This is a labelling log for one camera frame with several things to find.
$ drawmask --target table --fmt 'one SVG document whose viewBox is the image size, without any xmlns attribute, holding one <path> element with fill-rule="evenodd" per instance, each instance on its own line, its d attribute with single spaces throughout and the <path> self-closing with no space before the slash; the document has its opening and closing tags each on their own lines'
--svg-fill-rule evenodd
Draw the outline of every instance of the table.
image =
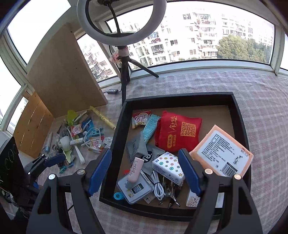
<svg viewBox="0 0 288 234">
<path fill-rule="evenodd" d="M 120 85 L 106 88 L 120 89 Z M 163 78 L 132 80 L 127 86 L 127 98 L 153 95 L 233 92 L 245 124 L 250 151 L 254 154 L 251 164 L 251 195 L 257 207 L 264 233 L 275 225 L 288 205 L 288 80 L 258 73 L 213 72 L 183 74 Z M 107 95 L 109 103 L 97 109 L 112 122 L 117 123 L 121 112 L 121 96 Z M 56 132 L 64 117 L 54 120 L 50 131 Z M 96 115 L 94 125 L 104 127 L 105 136 L 112 136 Z M 80 148 L 85 160 L 93 159 L 93 153 Z M 75 172 L 82 166 L 79 160 L 64 174 Z M 58 167 L 47 168 L 39 177 L 43 184 Z M 91 203 L 106 233 L 184 233 L 187 222 L 172 222 L 150 219 L 112 208 L 98 201 L 99 193 L 91 197 Z M 67 197 L 68 207 L 72 204 Z M 75 232 L 81 233 L 74 209 L 70 212 Z M 209 233 L 213 233 L 218 222 L 213 221 Z"/>
</svg>

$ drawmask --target black box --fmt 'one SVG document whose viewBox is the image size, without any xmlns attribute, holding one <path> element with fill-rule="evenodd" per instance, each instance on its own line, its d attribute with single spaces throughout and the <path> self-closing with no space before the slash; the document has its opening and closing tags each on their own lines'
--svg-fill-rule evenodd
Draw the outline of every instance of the black box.
<svg viewBox="0 0 288 234">
<path fill-rule="evenodd" d="M 189 222 L 193 218 L 196 208 L 186 210 L 151 207 L 142 204 L 130 205 L 126 202 L 126 200 L 115 200 L 113 198 L 113 194 L 125 150 L 129 127 L 131 125 L 133 110 L 213 105 L 228 106 L 235 139 L 249 150 L 244 122 L 232 92 L 187 93 L 126 99 L 114 133 L 113 142 L 111 145 L 112 162 L 108 169 L 107 175 L 103 180 L 99 201 L 112 207 L 149 218 Z M 251 166 L 244 175 L 243 179 L 250 190 Z M 213 219 L 220 218 L 221 210 L 221 208 L 215 209 Z"/>
</svg>

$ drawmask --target gray pouch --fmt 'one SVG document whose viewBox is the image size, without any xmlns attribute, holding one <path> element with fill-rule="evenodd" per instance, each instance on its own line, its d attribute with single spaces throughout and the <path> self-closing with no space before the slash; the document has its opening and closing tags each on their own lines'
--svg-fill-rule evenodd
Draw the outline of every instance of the gray pouch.
<svg viewBox="0 0 288 234">
<path fill-rule="evenodd" d="M 135 157 L 141 158 L 143 155 L 148 155 L 142 131 L 132 141 L 126 143 L 126 149 L 131 164 Z"/>
<path fill-rule="evenodd" d="M 153 160 L 164 154 L 165 150 L 162 150 L 154 145 L 146 145 L 146 147 L 148 154 L 141 157 L 141 159 L 144 160 L 142 171 L 148 175 L 151 175 L 153 171 Z"/>
</svg>

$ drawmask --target barcode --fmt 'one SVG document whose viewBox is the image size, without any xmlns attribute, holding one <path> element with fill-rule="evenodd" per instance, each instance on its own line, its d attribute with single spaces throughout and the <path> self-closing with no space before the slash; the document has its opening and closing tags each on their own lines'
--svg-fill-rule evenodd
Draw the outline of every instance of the barcode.
<svg viewBox="0 0 288 234">
<path fill-rule="evenodd" d="M 228 164 L 225 164 L 225 166 L 222 169 L 222 173 L 228 177 L 232 177 L 236 174 L 233 168 L 231 168 Z"/>
</svg>

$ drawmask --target ring light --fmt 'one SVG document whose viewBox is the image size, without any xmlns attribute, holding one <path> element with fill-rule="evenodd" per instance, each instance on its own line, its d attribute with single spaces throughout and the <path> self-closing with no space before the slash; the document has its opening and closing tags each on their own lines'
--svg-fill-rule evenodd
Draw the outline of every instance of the ring light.
<svg viewBox="0 0 288 234">
<path fill-rule="evenodd" d="M 131 45 L 151 35 L 164 18 L 167 4 L 166 0 L 153 0 L 152 15 L 148 23 L 141 30 L 130 35 L 123 33 L 119 37 L 115 37 L 115 34 L 112 36 L 111 34 L 104 33 L 93 24 L 88 11 L 89 2 L 89 0 L 78 0 L 77 3 L 77 17 L 81 27 L 96 41 L 112 46 Z"/>
</svg>

